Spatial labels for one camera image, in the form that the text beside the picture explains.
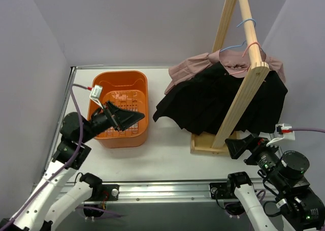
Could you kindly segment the black pleated skirt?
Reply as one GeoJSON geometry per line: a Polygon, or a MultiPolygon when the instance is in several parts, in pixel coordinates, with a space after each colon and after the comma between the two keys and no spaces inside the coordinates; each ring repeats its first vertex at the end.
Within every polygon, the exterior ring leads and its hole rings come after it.
{"type": "MultiPolygon", "coordinates": [[[[216,63],[174,86],[156,106],[153,120],[173,119],[181,129],[200,135],[217,134],[242,84],[216,63]]],[[[235,126],[236,131],[272,133],[279,122],[288,90],[276,71],[270,71],[235,126]]]]}

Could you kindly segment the pink ruffled skirt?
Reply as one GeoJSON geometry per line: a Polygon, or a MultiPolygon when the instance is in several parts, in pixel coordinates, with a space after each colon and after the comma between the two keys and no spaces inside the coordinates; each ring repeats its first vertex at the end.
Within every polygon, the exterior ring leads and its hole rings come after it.
{"type": "Polygon", "coordinates": [[[249,55],[244,52],[228,49],[224,51],[217,50],[213,53],[199,54],[187,58],[180,64],[169,68],[168,72],[172,80],[165,89],[165,94],[168,94],[177,84],[192,79],[199,72],[218,62],[221,63],[229,74],[236,78],[245,77],[250,67],[249,55]]]}

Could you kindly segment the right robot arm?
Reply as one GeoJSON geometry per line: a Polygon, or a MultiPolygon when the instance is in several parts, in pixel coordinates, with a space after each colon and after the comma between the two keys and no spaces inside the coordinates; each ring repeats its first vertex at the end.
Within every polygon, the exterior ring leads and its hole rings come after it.
{"type": "Polygon", "coordinates": [[[217,202],[224,196],[237,199],[222,209],[230,217],[246,214],[254,230],[276,230],[271,218],[278,216],[282,217],[284,230],[324,230],[324,203],[304,176],[310,162],[306,156],[293,150],[278,157],[276,152],[283,140],[295,140],[294,133],[285,130],[272,140],[255,134],[239,140],[225,140],[232,159],[250,151],[251,155],[244,162],[249,166],[259,166],[257,173],[264,186],[260,193],[269,191],[274,196],[271,202],[278,212],[267,213],[267,204],[261,203],[246,172],[229,174],[225,188],[221,193],[214,192],[212,197],[217,202]]]}

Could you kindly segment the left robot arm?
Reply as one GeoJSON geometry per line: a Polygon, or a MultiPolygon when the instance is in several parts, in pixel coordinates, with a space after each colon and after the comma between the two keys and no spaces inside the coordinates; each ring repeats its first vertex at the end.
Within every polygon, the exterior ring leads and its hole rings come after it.
{"type": "Polygon", "coordinates": [[[98,107],[90,120],[81,116],[79,108],[76,109],[76,112],[69,113],[63,119],[60,129],[61,141],[47,172],[43,175],[44,180],[39,182],[16,214],[10,219],[2,220],[1,230],[31,230],[31,225],[20,228],[14,222],[26,214],[27,209],[33,204],[39,204],[42,196],[44,201],[48,202],[54,196],[58,183],[62,180],[67,181],[68,174],[82,166],[91,151],[91,148],[85,145],[86,142],[110,128],[125,131],[145,118],[141,112],[119,108],[110,101],[98,107]]]}

